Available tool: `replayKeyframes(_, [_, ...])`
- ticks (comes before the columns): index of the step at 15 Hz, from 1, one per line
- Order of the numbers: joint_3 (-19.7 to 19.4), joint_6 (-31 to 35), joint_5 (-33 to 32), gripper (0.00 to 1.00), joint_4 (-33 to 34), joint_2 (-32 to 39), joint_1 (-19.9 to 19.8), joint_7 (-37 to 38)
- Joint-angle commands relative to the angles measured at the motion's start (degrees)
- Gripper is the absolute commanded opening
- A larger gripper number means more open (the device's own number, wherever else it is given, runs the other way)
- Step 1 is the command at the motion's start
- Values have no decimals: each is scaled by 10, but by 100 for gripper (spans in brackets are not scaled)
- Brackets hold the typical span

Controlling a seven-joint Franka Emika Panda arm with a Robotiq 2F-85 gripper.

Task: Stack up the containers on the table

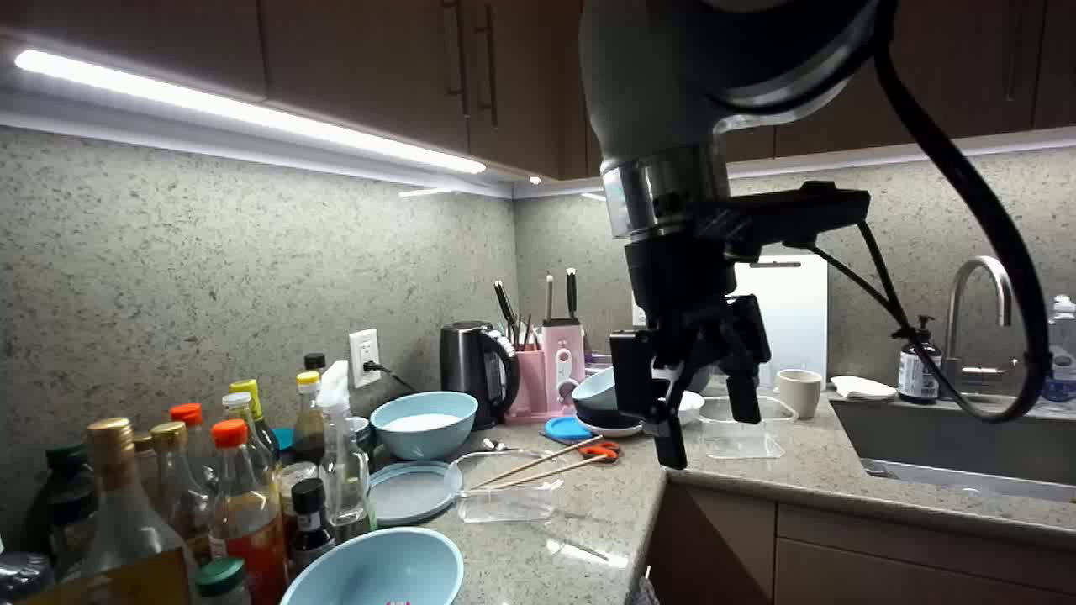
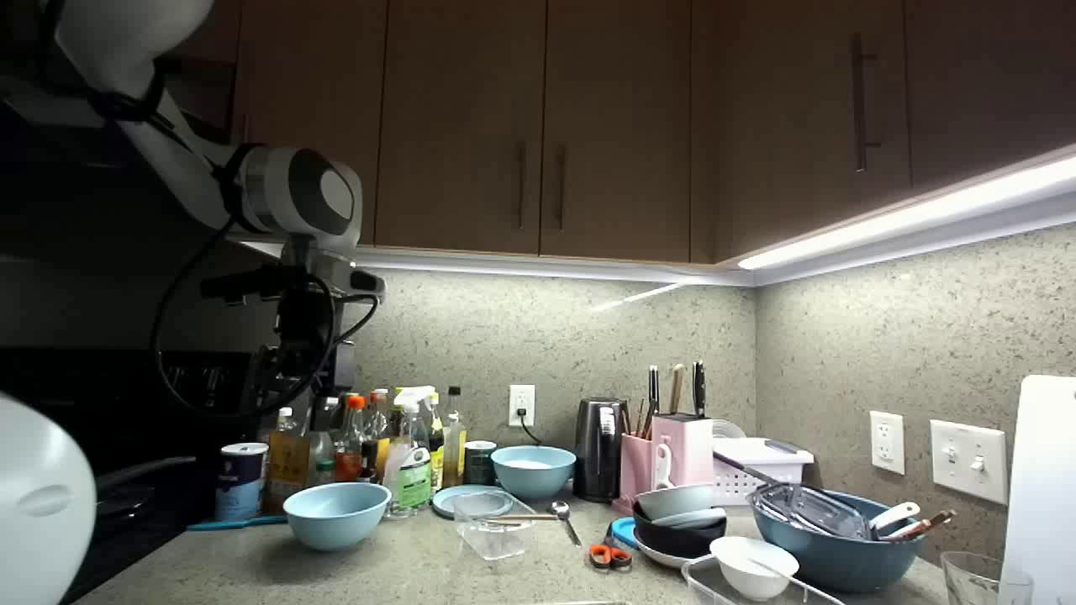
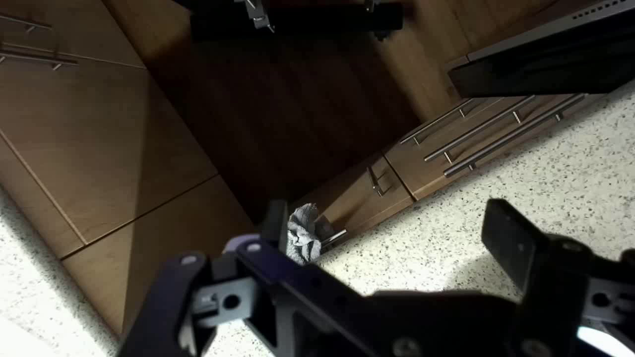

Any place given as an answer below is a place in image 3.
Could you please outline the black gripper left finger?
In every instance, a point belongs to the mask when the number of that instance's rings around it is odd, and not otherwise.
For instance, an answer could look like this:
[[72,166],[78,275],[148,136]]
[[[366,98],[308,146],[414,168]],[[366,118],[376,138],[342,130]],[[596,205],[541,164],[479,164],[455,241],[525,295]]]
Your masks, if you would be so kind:
[[243,320],[275,357],[370,357],[368,299],[263,239],[219,259],[187,253],[152,283],[118,357],[203,357]]

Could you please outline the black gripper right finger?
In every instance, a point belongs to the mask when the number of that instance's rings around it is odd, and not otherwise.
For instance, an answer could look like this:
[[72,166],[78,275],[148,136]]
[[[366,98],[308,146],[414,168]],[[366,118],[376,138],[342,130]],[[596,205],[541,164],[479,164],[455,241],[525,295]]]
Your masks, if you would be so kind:
[[509,328],[517,357],[602,357],[582,330],[628,350],[635,340],[635,249],[618,259],[588,243],[541,229],[505,197],[487,201],[483,243],[523,291]]

